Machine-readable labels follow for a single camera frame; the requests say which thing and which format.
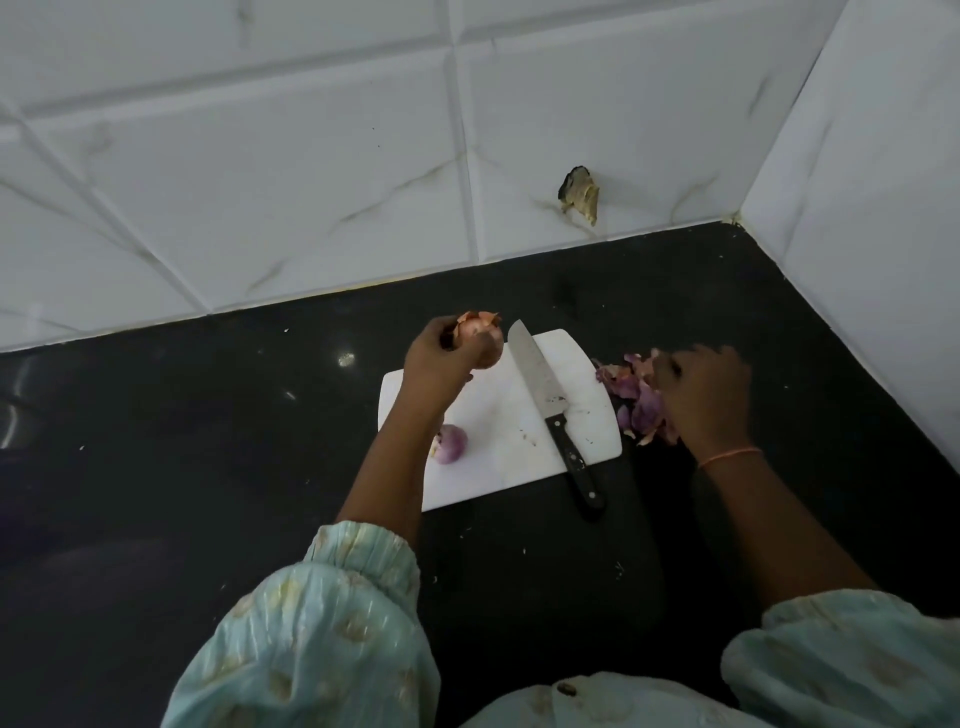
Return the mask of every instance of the patterned fabric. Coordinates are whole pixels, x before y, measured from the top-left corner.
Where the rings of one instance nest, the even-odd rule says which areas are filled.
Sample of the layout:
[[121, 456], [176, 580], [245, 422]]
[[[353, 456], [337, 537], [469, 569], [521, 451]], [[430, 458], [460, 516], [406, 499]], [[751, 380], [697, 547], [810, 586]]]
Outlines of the patterned fabric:
[[[183, 674], [163, 719], [193, 726], [431, 726], [440, 693], [417, 619], [420, 570], [397, 535], [324, 526], [302, 563], [236, 606]], [[600, 672], [504, 695], [470, 728], [947, 726], [960, 716], [960, 620], [880, 592], [769, 610], [721, 662], [742, 711], [682, 685]]]

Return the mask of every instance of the wall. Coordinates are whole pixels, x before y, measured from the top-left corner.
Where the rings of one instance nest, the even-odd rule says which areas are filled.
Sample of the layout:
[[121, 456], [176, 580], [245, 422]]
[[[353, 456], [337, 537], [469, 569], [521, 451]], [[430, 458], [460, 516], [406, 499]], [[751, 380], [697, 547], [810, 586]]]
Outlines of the wall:
[[960, 469], [958, 210], [960, 2], [851, 0], [743, 218]]
[[6, 2], [0, 350], [717, 219], [842, 5]]

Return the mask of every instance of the black countertop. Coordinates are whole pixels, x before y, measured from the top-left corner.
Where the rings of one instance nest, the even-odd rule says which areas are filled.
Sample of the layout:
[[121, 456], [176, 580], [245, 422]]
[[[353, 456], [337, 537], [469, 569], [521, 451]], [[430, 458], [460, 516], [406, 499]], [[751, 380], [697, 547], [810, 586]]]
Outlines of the black countertop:
[[[606, 361], [733, 344], [784, 479], [883, 588], [960, 612], [937, 566], [956, 553], [957, 475], [718, 223], [0, 356], [5, 725], [157, 724], [218, 619], [335, 516], [383, 374], [427, 319], [470, 308], [565, 328]], [[425, 515], [441, 724], [599, 669], [727, 697], [719, 650], [747, 622], [705, 546], [722, 512], [691, 495], [683, 448], [594, 470], [598, 522], [562, 476]]]

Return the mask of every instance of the debris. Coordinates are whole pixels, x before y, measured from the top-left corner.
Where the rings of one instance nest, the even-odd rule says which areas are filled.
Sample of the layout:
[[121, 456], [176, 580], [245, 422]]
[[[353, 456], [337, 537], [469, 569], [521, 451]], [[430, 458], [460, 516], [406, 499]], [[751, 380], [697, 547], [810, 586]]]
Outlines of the debris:
[[616, 423], [627, 437], [638, 440], [638, 445], [649, 445], [659, 435], [669, 445], [676, 445], [680, 436], [666, 416], [663, 397], [654, 381], [653, 349], [648, 358], [638, 353], [624, 354], [622, 364], [601, 364], [592, 359], [597, 381], [601, 382], [614, 400]]
[[600, 187], [590, 176], [586, 167], [574, 167], [560, 185], [557, 198], [561, 202], [560, 210], [566, 212], [573, 207], [587, 218], [592, 226], [597, 224], [597, 198]]

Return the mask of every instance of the hand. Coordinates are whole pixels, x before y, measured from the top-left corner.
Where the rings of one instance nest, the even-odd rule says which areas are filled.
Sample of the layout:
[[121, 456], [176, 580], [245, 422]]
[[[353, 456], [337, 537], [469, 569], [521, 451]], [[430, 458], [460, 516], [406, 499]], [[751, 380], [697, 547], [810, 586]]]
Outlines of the hand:
[[456, 316], [441, 316], [431, 321], [414, 339], [403, 362], [403, 384], [394, 411], [423, 421], [431, 437], [444, 423], [444, 412], [457, 399], [464, 384], [473, 379], [470, 370], [495, 347], [488, 333], [480, 333], [456, 351], [444, 349], [441, 336], [456, 323]]
[[747, 434], [750, 367], [733, 347], [715, 352], [661, 352], [654, 359], [655, 386], [681, 439], [698, 462], [751, 446]]

